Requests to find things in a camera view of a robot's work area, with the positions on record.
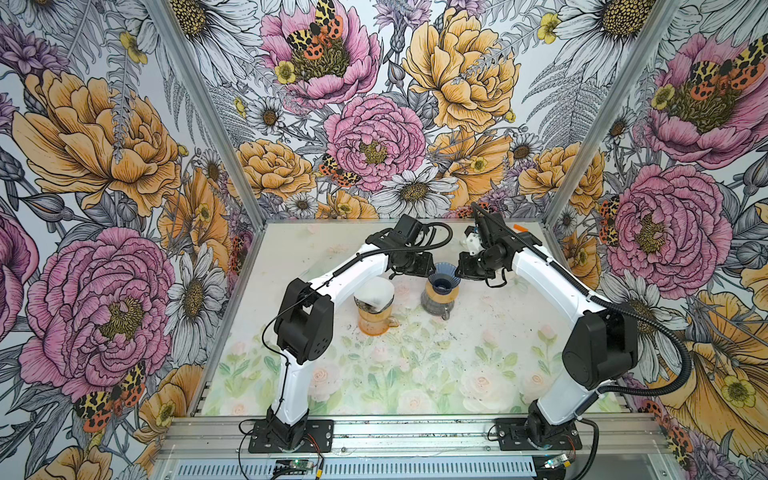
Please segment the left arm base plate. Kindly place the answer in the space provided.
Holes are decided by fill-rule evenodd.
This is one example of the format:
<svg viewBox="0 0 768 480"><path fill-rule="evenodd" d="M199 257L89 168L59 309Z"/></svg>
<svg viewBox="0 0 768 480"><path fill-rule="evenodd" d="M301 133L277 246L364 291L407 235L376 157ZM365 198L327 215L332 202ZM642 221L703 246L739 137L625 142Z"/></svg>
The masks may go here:
<svg viewBox="0 0 768 480"><path fill-rule="evenodd" d="M247 450L251 454L329 453L335 422L306 419L294 426L279 420L257 420L252 427Z"/></svg>

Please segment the clear grey glass pitcher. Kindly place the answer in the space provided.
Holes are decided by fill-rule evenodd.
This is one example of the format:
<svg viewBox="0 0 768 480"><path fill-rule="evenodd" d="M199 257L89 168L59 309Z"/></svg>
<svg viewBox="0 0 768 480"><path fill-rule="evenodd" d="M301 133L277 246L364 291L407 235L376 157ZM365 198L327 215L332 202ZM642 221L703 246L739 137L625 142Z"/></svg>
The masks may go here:
<svg viewBox="0 0 768 480"><path fill-rule="evenodd" d="M440 303L427 296L421 298L422 308L432 316L439 317L440 319L447 321L451 317L452 310L454 309L455 302L449 301L447 303Z"/></svg>

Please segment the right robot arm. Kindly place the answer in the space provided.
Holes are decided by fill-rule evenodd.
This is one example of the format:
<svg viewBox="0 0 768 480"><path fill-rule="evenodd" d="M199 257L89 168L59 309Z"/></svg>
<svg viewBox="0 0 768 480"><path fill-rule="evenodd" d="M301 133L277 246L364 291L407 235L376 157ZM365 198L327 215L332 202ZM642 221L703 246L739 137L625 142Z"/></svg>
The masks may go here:
<svg viewBox="0 0 768 480"><path fill-rule="evenodd" d="M529 232L509 227L503 217L472 206L475 225L465 230L459 255L461 279L491 281L512 272L534 286L568 321L561 353L564 372L529 406L519 434L533 448L556 446L576 420L638 361L637 321L615 308L560 264Z"/></svg>

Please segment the orange glass pitcher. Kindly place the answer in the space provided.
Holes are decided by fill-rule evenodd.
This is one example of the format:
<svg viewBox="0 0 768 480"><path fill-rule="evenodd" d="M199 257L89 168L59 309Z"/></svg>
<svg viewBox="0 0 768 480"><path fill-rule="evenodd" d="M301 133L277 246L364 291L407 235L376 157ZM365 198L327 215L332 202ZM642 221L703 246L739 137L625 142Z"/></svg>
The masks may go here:
<svg viewBox="0 0 768 480"><path fill-rule="evenodd" d="M371 313L359 311L358 328L368 336L380 336L392 328L400 326L398 320L392 316L392 308L388 307L380 312Z"/></svg>

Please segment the blue glass dripper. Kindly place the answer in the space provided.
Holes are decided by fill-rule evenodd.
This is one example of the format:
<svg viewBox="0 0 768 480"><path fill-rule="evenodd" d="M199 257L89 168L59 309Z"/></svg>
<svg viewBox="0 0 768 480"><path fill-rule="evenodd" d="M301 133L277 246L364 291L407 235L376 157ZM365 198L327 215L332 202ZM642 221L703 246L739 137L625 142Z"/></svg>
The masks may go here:
<svg viewBox="0 0 768 480"><path fill-rule="evenodd" d="M448 262L435 264L435 271L428 277L428 282L438 295L452 293L460 284L457 266Z"/></svg>

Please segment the single white coffee filter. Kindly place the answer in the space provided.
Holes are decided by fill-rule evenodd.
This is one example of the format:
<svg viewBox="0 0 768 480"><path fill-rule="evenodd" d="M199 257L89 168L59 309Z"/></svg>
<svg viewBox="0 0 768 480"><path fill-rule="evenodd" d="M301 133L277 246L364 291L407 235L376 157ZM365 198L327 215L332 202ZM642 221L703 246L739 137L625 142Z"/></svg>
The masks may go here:
<svg viewBox="0 0 768 480"><path fill-rule="evenodd" d="M353 295L354 302L360 310L371 313L388 308L395 297L394 284L383 277L375 277L358 288Z"/></svg>

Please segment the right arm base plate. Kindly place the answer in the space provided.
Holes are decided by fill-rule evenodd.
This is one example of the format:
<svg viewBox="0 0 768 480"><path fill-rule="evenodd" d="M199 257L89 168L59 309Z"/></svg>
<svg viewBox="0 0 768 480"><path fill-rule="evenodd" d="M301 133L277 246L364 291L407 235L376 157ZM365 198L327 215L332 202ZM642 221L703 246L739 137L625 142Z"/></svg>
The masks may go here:
<svg viewBox="0 0 768 480"><path fill-rule="evenodd" d="M583 448L575 423L550 425L538 417L503 417L491 432L501 451L577 451Z"/></svg>

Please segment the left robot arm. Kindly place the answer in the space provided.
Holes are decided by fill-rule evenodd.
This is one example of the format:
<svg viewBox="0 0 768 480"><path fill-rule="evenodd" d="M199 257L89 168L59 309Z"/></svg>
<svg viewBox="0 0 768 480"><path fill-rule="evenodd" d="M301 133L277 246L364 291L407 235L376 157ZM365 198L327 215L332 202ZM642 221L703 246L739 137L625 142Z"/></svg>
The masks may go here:
<svg viewBox="0 0 768 480"><path fill-rule="evenodd" d="M265 426L252 440L268 447L294 451L308 433L312 363L333 339L335 309L356 290L390 271L394 275L426 278L436 267L431 251L437 227L410 217L369 235L348 259L311 281L296 278L286 287L279 311L269 322L276 334L274 353L283 360L275 400L267 409Z"/></svg>

